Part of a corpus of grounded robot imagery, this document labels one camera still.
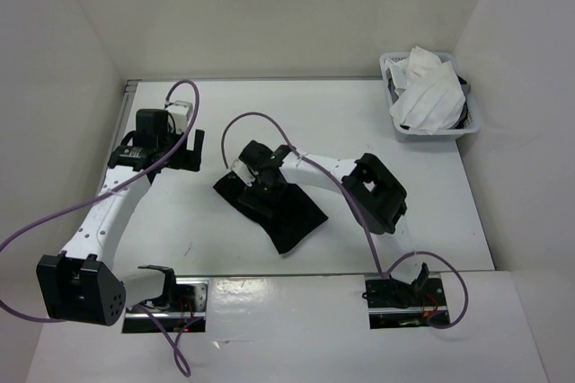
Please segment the black skirt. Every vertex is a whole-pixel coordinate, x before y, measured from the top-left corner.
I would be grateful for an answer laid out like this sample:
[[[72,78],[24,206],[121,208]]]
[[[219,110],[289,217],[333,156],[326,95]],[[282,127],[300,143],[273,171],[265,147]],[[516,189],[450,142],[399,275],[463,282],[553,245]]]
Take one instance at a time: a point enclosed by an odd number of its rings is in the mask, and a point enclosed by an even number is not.
[[[248,216],[238,209],[237,198],[242,185],[234,174],[226,174],[216,182],[213,189],[239,213],[262,227],[279,254],[290,253],[328,220],[328,216],[295,184],[287,184],[287,190],[272,219]]]

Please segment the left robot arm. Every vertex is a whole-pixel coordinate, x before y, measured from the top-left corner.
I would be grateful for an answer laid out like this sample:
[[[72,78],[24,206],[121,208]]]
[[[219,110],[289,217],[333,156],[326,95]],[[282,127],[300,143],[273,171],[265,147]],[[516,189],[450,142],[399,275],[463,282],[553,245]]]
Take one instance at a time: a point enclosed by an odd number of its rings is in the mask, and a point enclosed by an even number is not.
[[[155,177],[164,169],[200,169],[205,133],[196,130],[194,147],[187,148],[192,113],[189,102],[137,111],[135,129],[110,155],[100,201],[61,251],[42,256],[37,264],[50,318],[111,326],[137,304],[148,301],[162,311],[176,305],[181,288],[173,269],[148,264],[119,278],[112,267],[129,220]]]

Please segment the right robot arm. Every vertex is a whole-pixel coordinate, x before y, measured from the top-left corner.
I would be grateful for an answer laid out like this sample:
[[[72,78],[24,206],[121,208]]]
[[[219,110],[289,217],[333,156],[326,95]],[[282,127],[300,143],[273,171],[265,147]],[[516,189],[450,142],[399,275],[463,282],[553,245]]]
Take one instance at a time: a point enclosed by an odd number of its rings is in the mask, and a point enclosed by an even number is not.
[[[253,140],[233,161],[229,176],[237,188],[232,203],[264,228],[280,254],[290,253],[327,220],[306,186],[340,194],[368,242],[381,240],[391,259],[414,251],[405,221],[407,191],[373,154],[336,159],[298,154],[288,145],[272,150]]]

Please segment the white skirt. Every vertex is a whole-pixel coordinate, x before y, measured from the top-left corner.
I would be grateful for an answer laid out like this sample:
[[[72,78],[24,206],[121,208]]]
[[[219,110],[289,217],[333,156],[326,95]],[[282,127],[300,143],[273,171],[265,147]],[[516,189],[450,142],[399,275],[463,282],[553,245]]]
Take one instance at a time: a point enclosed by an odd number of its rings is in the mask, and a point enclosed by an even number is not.
[[[400,126],[435,135],[458,125],[466,100],[452,61],[416,46],[406,58],[386,58],[383,65],[396,96],[389,112]]]

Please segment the white plastic laundry basket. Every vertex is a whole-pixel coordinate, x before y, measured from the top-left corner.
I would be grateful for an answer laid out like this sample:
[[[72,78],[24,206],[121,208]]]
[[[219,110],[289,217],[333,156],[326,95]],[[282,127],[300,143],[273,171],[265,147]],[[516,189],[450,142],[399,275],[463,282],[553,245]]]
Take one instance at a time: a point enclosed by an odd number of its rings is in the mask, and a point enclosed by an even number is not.
[[[464,79],[464,74],[457,64],[456,57],[448,52],[436,51],[435,54],[441,59],[442,62],[450,61],[459,78],[460,85],[465,96],[465,105],[459,118],[459,122],[452,128],[440,130],[435,134],[429,134],[424,130],[406,129],[396,119],[392,119],[394,134],[396,140],[401,143],[423,143],[423,142],[449,142],[456,141],[463,136],[472,135],[478,132],[482,126],[482,118],[478,107],[476,106],[475,99],[471,94],[471,86]],[[409,51],[389,52],[383,54],[380,59],[380,69],[384,82],[384,94],[391,107],[399,98],[395,93],[395,86],[392,81],[392,74],[388,66],[385,64],[386,60],[399,63],[410,56]]]

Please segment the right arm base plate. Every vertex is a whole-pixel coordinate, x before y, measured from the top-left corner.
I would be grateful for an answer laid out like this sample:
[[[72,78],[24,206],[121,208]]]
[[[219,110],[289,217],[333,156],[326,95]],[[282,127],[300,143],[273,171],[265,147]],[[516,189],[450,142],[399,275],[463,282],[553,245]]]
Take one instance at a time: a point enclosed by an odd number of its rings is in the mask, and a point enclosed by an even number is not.
[[[401,281],[367,277],[362,298],[371,329],[429,327],[429,319],[440,326],[451,322],[438,276],[428,278],[418,292]]]

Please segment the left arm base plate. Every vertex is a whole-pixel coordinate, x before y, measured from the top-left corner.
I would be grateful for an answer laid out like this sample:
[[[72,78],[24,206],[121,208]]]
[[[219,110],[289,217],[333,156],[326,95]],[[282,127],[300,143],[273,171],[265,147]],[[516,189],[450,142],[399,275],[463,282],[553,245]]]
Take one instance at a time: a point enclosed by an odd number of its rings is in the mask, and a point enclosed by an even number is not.
[[[169,334],[204,333],[208,307],[207,279],[177,278],[170,298],[153,298],[141,302]],[[160,330],[146,313],[128,308],[124,316],[123,334],[153,334]]]

